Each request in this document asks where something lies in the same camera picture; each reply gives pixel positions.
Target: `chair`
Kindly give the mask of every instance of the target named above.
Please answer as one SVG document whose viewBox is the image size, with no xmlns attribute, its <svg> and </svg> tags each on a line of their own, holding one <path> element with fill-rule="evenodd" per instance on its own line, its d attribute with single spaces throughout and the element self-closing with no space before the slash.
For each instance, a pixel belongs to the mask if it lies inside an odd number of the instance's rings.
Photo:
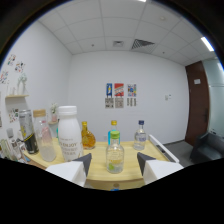
<svg viewBox="0 0 224 224">
<path fill-rule="evenodd" d="M 224 158 L 224 139 L 206 132 L 197 137 L 190 159 L 195 163 L 203 163 Z"/>
</svg>

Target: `ceiling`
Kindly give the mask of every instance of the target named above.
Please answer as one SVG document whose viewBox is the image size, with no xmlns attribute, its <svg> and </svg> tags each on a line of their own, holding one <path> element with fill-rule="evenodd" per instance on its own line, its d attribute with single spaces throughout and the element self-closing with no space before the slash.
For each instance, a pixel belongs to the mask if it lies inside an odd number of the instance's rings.
<svg viewBox="0 0 224 224">
<path fill-rule="evenodd" d="M 216 57 L 191 23 L 150 0 L 75 0 L 54 8 L 38 21 L 73 55 L 133 51 L 133 43 L 138 39 L 155 43 L 149 54 L 184 66 Z M 114 41 L 124 44 L 113 46 Z"/>
</svg>

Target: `brown door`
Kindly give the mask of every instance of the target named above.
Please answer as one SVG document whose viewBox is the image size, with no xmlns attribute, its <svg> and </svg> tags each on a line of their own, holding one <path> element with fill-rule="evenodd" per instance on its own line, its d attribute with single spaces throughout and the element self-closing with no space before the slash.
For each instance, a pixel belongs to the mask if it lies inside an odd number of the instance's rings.
<svg viewBox="0 0 224 224">
<path fill-rule="evenodd" d="M 189 86 L 189 118 L 185 141 L 194 145 L 196 137 L 207 131 L 209 119 L 209 92 L 201 61 L 185 67 Z"/>
</svg>

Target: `air vent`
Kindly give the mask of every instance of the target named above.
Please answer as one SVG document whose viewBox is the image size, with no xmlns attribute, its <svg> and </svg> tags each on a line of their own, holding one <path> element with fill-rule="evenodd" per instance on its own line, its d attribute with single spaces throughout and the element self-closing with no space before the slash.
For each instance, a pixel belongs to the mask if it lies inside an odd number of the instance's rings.
<svg viewBox="0 0 224 224">
<path fill-rule="evenodd" d="M 124 41 L 114 41 L 113 47 L 123 47 Z"/>
<path fill-rule="evenodd" d="M 154 51 L 156 46 L 157 44 L 155 43 L 136 39 L 133 43 L 131 50 L 136 52 L 151 54 Z"/>
</svg>

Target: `wall shelf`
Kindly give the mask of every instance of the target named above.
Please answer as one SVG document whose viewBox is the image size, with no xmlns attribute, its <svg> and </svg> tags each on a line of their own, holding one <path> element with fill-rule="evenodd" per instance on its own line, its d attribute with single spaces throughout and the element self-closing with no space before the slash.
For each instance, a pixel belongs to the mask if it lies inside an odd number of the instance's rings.
<svg viewBox="0 0 224 224">
<path fill-rule="evenodd" d="M 27 97 L 29 95 L 8 95 L 5 98 L 23 98 L 23 97 Z"/>
<path fill-rule="evenodd" d="M 57 124 L 58 121 L 49 121 L 48 124 Z"/>
</svg>

